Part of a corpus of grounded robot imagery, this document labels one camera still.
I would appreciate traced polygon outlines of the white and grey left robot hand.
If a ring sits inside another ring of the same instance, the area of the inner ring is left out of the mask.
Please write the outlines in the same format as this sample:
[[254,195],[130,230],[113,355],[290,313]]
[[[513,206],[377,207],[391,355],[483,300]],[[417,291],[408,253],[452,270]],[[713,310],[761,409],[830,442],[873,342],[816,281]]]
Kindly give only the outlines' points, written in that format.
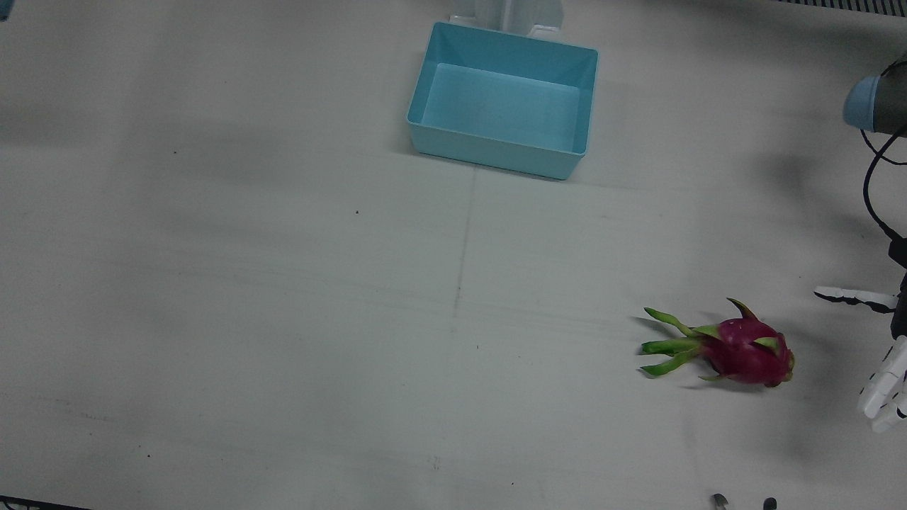
[[864,305],[876,313],[891,314],[893,342],[882,362],[866,380],[859,393],[857,409],[881,434],[905,423],[906,400],[906,322],[905,287],[898,294],[871,293],[851,288],[818,286],[813,294],[823,300],[848,305]]

